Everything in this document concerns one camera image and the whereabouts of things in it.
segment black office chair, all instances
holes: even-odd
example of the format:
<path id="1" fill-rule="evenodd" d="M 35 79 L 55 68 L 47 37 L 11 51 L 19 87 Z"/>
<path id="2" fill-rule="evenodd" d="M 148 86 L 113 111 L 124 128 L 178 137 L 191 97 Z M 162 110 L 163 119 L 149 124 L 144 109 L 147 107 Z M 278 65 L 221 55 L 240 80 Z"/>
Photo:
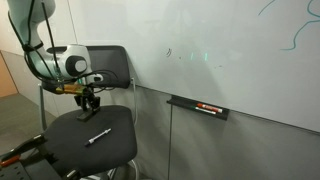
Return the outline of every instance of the black office chair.
<path id="1" fill-rule="evenodd" d="M 104 80 L 95 83 L 95 87 L 129 87 L 127 54 L 123 47 L 87 48 L 93 71 L 107 69 L 116 74 L 103 75 Z M 57 48 L 58 52 L 64 50 L 65 47 Z M 43 84 L 43 87 L 50 89 L 47 84 Z M 42 149 L 50 155 L 51 166 L 59 176 L 66 176 L 75 170 L 80 177 L 87 177 L 117 168 L 136 156 L 137 143 L 129 108 L 119 105 L 101 106 L 98 112 L 84 121 L 79 120 L 82 114 L 82 109 L 63 114 L 43 133 L 47 142 L 43 144 Z M 97 137 L 96 141 L 88 145 L 88 141 L 99 134 L 101 137 Z"/>

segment whiteboard marker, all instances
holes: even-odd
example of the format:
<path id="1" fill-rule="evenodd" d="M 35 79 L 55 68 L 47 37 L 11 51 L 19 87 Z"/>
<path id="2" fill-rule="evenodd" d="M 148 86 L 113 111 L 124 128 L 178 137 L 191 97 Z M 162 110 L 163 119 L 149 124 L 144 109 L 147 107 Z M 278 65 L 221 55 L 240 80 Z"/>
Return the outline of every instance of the whiteboard marker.
<path id="1" fill-rule="evenodd" d="M 223 111 L 220 108 L 216 108 L 216 107 L 209 106 L 209 105 L 202 104 L 202 103 L 198 103 L 197 106 L 200 107 L 200 108 L 204 108 L 204 109 L 207 109 L 207 110 L 210 110 L 210 111 L 214 111 L 214 112 L 219 112 L 219 113 L 222 113 L 222 111 Z"/>
<path id="2" fill-rule="evenodd" d="M 203 111 L 203 112 L 206 112 L 206 113 L 210 113 L 210 114 L 216 114 L 216 112 L 214 111 L 210 111 L 210 110 L 206 110 L 206 109 L 201 109 L 199 107 L 194 107 L 196 110 L 199 110 L 199 111 Z"/>
<path id="3" fill-rule="evenodd" d="M 84 144 L 84 146 L 86 146 L 86 147 L 90 146 L 90 145 L 91 145 L 92 143 L 94 143 L 97 139 L 99 139 L 100 137 L 102 137 L 102 136 L 105 135 L 105 134 L 108 134 L 110 131 L 111 131 L 111 128 L 109 128 L 109 129 L 103 131 L 101 134 L 98 134 L 97 136 L 89 139 L 89 141 L 87 141 L 87 142 Z"/>

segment white pen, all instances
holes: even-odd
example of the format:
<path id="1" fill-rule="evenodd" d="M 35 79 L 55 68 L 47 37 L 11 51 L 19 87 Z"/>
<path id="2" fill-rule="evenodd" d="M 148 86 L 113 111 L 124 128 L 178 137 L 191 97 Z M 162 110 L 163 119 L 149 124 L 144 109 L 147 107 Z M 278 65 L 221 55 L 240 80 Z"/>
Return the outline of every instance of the white pen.
<path id="1" fill-rule="evenodd" d="M 199 107 L 195 107 L 196 110 L 199 110 L 199 111 L 203 111 L 203 112 L 206 112 L 206 113 L 210 113 L 210 114 L 216 114 L 216 112 L 214 111 L 209 111 L 209 110 L 206 110 L 206 109 L 201 109 Z"/>
<path id="2" fill-rule="evenodd" d="M 102 136 L 105 135 L 105 134 L 108 134 L 110 131 L 111 131 L 111 128 L 110 128 L 110 129 L 107 129 L 107 130 L 103 131 L 101 134 L 98 134 L 97 136 L 89 139 L 89 141 L 86 142 L 86 143 L 84 144 L 84 146 L 86 146 L 86 147 L 90 146 L 92 143 L 94 143 L 95 140 L 97 140 L 98 138 L 102 137 Z"/>

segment whiteboard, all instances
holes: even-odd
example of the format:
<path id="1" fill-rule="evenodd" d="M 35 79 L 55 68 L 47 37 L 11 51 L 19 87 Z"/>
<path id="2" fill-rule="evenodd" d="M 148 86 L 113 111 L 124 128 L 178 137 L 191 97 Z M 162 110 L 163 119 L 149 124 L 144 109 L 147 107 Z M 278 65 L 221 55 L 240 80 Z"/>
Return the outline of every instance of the whiteboard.
<path id="1" fill-rule="evenodd" d="M 78 43 L 124 46 L 139 85 L 320 131 L 320 1 L 69 3 Z"/>
<path id="2" fill-rule="evenodd" d="M 76 37 L 72 25 L 68 1 L 55 0 L 56 9 L 49 18 L 54 43 L 56 46 L 76 44 Z M 7 0 L 0 0 L 0 50 L 23 55 L 23 50 L 8 19 Z M 45 22 L 39 24 L 38 33 L 45 49 L 51 47 L 50 38 Z"/>

